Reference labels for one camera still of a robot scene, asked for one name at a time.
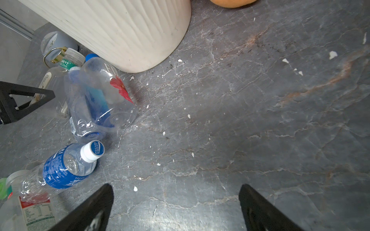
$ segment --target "gold metal handle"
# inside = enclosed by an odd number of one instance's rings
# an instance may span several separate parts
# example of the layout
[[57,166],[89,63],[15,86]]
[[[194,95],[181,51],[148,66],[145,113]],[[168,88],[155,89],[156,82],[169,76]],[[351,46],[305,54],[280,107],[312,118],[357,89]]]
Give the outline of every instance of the gold metal handle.
[[49,52],[44,56],[44,64],[48,67],[48,68],[50,68],[49,67],[49,65],[47,65],[47,63],[46,63],[46,57],[52,52],[52,51],[55,51],[55,50],[62,50],[61,51],[61,53],[63,52],[63,54],[58,54],[57,55],[57,57],[53,60],[53,61],[55,61],[57,58],[58,58],[58,56],[59,55],[62,55],[62,57],[64,56],[64,52],[66,52],[67,51],[67,47],[56,47],[56,48],[53,48],[53,49],[51,49],[51,50],[49,50]]

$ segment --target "nutrition facts label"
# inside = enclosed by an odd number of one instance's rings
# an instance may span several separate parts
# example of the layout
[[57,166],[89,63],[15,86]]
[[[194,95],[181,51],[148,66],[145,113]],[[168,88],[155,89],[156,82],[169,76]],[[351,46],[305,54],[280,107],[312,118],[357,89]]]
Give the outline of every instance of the nutrition facts label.
[[19,202],[27,231],[44,231],[56,224],[53,211],[51,210],[50,200],[39,204],[33,204],[23,202],[19,197]]

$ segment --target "paint chip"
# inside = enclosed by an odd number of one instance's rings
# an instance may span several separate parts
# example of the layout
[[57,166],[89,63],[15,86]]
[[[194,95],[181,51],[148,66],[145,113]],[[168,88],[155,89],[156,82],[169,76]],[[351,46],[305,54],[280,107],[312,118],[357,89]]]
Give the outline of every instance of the paint chip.
[[364,40],[362,41],[362,44],[366,43],[366,34],[367,34],[367,32],[365,32],[365,34],[364,34]]
[[338,54],[335,51],[329,52],[329,60],[331,60],[331,59],[333,59],[333,58],[335,58],[337,56],[338,56]]

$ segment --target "red flower label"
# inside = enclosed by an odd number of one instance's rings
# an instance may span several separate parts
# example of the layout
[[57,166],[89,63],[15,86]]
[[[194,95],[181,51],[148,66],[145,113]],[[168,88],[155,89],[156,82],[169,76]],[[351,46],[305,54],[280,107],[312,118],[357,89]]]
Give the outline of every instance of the red flower label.
[[132,100],[130,99],[130,96],[128,96],[128,93],[127,93],[127,90],[125,88],[125,85],[123,85],[123,82],[120,79],[120,77],[115,76],[115,78],[112,78],[109,83],[112,86],[114,86],[115,88],[118,89],[118,92],[119,92],[120,95],[122,95],[125,99],[127,99],[131,103],[133,103]]

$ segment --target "pocari sweat bottle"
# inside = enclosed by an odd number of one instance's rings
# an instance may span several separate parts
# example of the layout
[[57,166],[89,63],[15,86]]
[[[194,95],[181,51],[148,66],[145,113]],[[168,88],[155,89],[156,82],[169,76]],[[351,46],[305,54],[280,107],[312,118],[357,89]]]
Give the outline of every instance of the pocari sweat bottle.
[[31,170],[20,187],[22,201],[40,203],[85,179],[104,154],[104,145],[94,140],[73,143],[60,149]]
[[96,54],[86,56],[80,71],[81,82],[92,121],[105,132],[129,126],[137,116],[137,107],[114,66]]
[[92,140],[102,140],[105,132],[92,122],[87,108],[85,95],[79,81],[80,67],[72,67],[68,75],[64,76],[64,90],[67,105],[71,113],[71,132],[79,143],[88,143]]

